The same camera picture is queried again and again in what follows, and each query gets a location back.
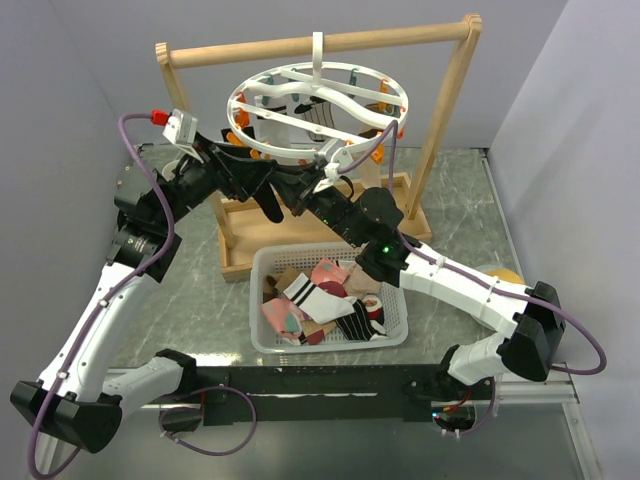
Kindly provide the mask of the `black white striped sock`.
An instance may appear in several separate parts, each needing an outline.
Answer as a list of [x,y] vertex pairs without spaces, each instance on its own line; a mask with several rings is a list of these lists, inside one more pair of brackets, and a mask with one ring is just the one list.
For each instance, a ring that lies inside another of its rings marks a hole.
[[333,129],[335,127],[331,103],[315,96],[310,96],[305,102],[294,109],[294,113],[302,120],[315,123],[321,127]]

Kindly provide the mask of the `orange clothes peg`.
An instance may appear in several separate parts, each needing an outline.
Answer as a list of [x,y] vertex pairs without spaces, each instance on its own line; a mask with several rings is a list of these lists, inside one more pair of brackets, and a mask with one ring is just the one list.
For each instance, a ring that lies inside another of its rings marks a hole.
[[382,164],[384,161],[384,150],[385,146],[383,144],[379,144],[371,153],[371,159],[378,165]]

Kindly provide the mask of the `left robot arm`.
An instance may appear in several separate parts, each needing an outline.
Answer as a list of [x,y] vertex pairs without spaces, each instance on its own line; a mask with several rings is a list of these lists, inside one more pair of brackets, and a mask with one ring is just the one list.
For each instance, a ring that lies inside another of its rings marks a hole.
[[11,393],[11,404],[33,427],[32,444],[47,434],[97,453],[141,406],[165,395],[185,402],[197,393],[195,359],[171,349],[116,381],[106,375],[130,320],[174,260],[181,243],[176,223],[217,192],[272,206],[268,178],[276,168],[273,160],[254,161],[202,136],[170,180],[133,157],[119,178],[117,229],[86,310],[38,380],[20,381]]

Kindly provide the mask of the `black sock white stripes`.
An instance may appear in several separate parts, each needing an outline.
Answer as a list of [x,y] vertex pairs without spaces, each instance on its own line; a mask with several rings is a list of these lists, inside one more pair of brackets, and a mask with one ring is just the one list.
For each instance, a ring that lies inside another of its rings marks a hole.
[[[222,132],[233,132],[230,128],[224,128]],[[272,190],[271,185],[267,180],[264,180],[262,184],[256,189],[256,192],[252,195],[256,200],[265,216],[273,223],[281,223],[284,219],[281,207],[279,206],[276,196]]]

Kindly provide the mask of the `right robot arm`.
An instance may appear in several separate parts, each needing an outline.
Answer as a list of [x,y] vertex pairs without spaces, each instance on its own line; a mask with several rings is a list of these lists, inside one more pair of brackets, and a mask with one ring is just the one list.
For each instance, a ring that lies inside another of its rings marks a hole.
[[547,379],[565,331],[554,287],[514,284],[448,259],[400,232],[404,215],[389,190],[372,187],[346,196],[322,185],[322,176],[311,165],[278,167],[269,183],[293,215],[309,212],[360,248],[356,262],[372,279],[434,297],[492,330],[490,337],[446,353],[437,375],[444,396],[460,398],[473,384],[505,372]]

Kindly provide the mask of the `cream brown ribbed sock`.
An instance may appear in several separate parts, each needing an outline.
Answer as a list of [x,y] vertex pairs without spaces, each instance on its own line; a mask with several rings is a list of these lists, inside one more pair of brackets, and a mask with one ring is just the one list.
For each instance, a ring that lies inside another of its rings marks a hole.
[[[364,138],[375,138],[380,132],[367,123],[363,123],[360,127],[359,135]],[[365,189],[381,186],[380,165],[370,156],[360,166],[356,168],[362,185]]]

